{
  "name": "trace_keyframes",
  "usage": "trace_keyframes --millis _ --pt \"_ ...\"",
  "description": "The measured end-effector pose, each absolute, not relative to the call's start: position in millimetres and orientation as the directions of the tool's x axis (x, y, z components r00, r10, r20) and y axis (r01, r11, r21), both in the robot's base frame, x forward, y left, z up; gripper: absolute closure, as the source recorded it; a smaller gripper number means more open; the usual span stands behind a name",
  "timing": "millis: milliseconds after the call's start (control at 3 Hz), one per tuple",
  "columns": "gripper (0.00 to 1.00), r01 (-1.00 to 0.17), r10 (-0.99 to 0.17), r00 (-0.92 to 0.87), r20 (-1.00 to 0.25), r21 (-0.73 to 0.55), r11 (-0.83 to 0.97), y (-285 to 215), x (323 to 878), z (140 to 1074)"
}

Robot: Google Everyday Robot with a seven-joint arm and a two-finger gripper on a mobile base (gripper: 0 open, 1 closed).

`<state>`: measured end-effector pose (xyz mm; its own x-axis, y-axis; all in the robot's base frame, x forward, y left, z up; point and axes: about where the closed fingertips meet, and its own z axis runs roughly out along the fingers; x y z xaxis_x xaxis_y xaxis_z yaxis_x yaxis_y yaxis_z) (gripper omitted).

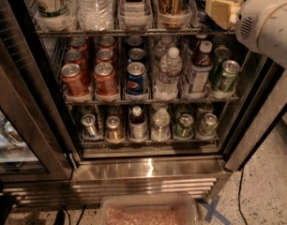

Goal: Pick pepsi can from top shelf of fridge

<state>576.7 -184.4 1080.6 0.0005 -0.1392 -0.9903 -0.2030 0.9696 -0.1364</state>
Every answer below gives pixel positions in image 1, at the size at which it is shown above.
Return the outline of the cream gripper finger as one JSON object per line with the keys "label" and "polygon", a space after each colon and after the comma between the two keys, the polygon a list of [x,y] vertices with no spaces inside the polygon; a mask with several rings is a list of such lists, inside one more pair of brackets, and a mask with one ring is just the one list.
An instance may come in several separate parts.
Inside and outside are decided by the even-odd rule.
{"label": "cream gripper finger", "polygon": [[205,13],[222,29],[234,24],[244,0],[205,0]]}

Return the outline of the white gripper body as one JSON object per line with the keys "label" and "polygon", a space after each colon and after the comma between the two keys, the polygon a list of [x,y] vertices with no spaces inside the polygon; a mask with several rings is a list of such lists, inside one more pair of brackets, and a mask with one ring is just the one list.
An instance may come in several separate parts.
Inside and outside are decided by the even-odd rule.
{"label": "white gripper body", "polygon": [[246,0],[236,26],[237,40],[287,69],[287,0]]}

